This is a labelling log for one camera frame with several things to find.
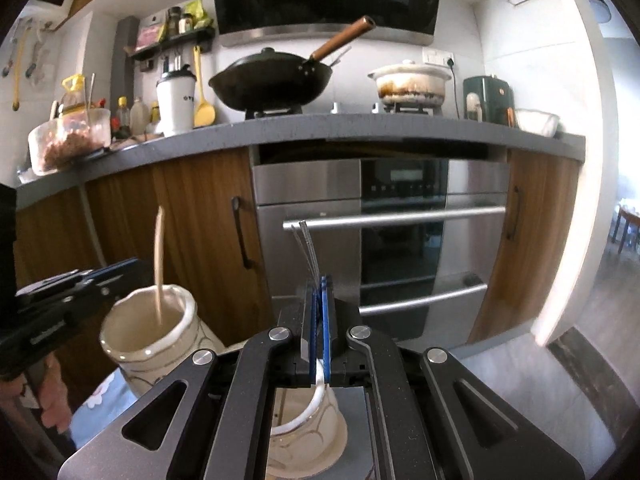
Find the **stove burner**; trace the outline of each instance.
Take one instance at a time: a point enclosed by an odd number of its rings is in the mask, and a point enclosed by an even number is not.
[[[393,105],[385,105],[385,112],[389,114],[424,114],[424,115],[442,115],[441,107],[425,107],[421,105],[403,105],[402,103],[395,103]]]
[[[302,113],[302,106],[292,106],[286,110],[270,110],[267,112],[258,112],[254,110],[247,110],[244,113],[244,120],[249,119],[261,119],[263,117],[277,117],[280,115],[295,115]]]

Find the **wok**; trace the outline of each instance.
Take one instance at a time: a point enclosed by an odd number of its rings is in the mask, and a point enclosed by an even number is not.
[[[209,80],[220,100],[243,112],[285,110],[309,104],[326,88],[332,69],[321,61],[376,27],[363,16],[314,51],[308,59],[270,47],[236,60]]]

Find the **screw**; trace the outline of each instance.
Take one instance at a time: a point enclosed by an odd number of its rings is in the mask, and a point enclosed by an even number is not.
[[[195,365],[206,365],[212,361],[213,354],[210,350],[198,350],[191,359]]]
[[[287,337],[289,337],[289,329],[283,326],[277,326],[276,328],[272,328],[269,330],[269,339],[272,341],[284,341]]]
[[[427,352],[427,359],[439,365],[447,360],[447,353],[442,348],[432,348]]]
[[[354,339],[366,339],[371,335],[371,329],[365,325],[357,325],[350,330],[351,337]]]

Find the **floor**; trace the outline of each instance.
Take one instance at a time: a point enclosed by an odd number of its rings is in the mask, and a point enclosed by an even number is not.
[[[640,256],[609,243],[576,327],[640,404]]]
[[[640,256],[609,243],[576,326],[548,348],[531,334],[462,362],[592,477],[640,408]]]
[[[589,399],[531,334],[462,360],[482,382],[575,456],[591,478],[615,450]]]

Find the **oven handle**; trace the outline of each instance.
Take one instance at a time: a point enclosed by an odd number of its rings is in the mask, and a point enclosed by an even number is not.
[[[375,314],[389,314],[390,312],[404,312],[405,310],[413,310],[414,308],[428,306],[439,301],[452,300],[453,298],[460,298],[469,294],[475,294],[476,292],[484,292],[486,288],[486,283],[478,283],[477,285],[466,286],[457,290],[450,290],[449,292],[433,294],[432,296],[424,296],[413,300],[361,306],[360,315],[373,316]]]
[[[399,225],[422,224],[425,222],[441,222],[444,220],[456,220],[471,218],[474,216],[504,214],[503,205],[487,205],[478,207],[466,207],[458,209],[439,209],[430,211],[407,211],[391,213],[375,213],[353,216],[336,216],[325,218],[305,219],[310,231],[345,228],[387,227]],[[300,220],[285,220],[282,228],[285,231],[300,229]]]

